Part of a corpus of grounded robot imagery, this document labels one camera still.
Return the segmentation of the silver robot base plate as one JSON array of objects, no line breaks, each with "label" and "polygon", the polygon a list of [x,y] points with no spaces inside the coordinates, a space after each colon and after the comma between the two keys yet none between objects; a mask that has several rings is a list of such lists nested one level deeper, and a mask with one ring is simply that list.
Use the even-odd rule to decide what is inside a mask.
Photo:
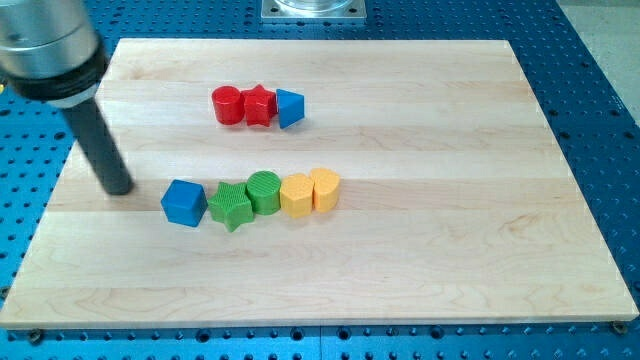
[{"label": "silver robot base plate", "polygon": [[365,0],[262,0],[266,20],[361,20],[367,17]]}]

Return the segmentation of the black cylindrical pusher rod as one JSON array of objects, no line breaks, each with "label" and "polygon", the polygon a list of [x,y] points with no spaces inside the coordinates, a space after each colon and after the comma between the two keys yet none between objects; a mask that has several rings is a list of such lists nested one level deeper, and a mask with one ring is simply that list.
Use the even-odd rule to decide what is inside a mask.
[{"label": "black cylindrical pusher rod", "polygon": [[134,186],[132,177],[95,100],[63,108],[62,114],[103,190],[109,195],[128,194]]}]

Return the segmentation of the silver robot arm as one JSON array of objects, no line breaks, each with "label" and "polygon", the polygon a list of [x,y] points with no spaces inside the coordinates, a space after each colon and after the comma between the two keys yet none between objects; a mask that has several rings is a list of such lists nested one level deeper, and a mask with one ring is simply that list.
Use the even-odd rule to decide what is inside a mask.
[{"label": "silver robot arm", "polygon": [[60,110],[103,190],[124,195],[134,183],[95,100],[108,63],[82,1],[1,0],[1,74]]}]

